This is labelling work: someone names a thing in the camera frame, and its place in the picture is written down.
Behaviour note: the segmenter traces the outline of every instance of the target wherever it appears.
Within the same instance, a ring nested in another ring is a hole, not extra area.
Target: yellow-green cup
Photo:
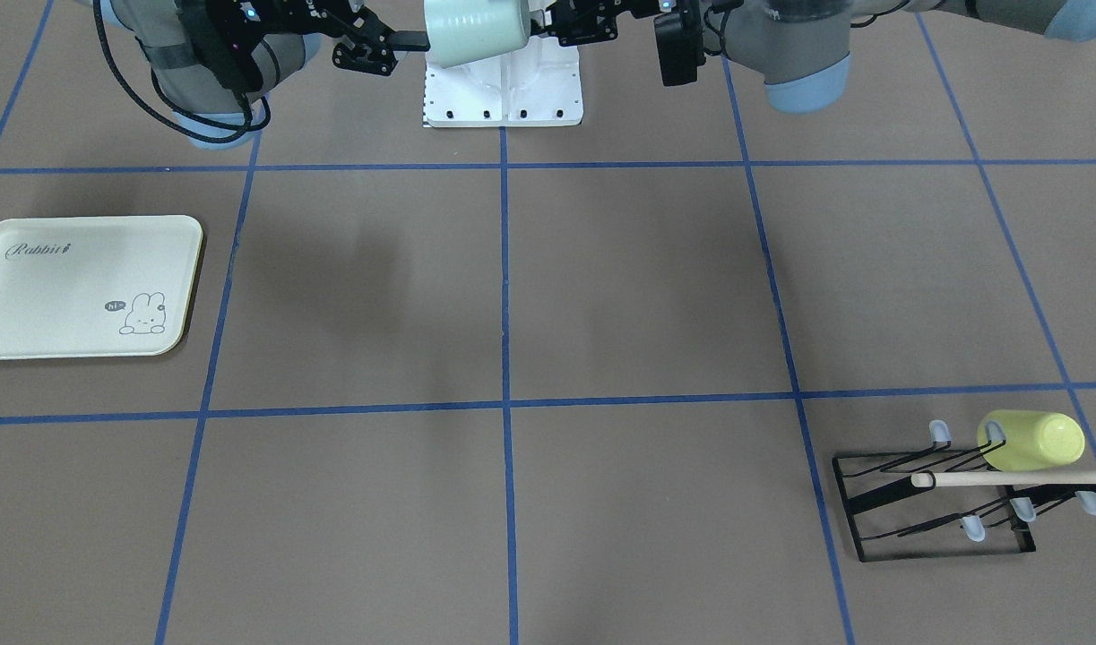
[[[997,470],[1046,470],[1073,464],[1085,451],[1085,434],[1076,421],[1058,412],[995,410],[978,426],[978,446],[1001,430],[1005,446],[985,454]]]

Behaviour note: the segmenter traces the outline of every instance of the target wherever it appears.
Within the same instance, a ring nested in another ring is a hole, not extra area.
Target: white tray
[[[203,237],[183,215],[0,221],[0,360],[169,352]]]

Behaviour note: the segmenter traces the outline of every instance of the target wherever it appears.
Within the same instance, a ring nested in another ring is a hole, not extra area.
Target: bunny cartoon
[[[122,334],[162,334],[165,331],[165,293],[138,293],[129,307]]]

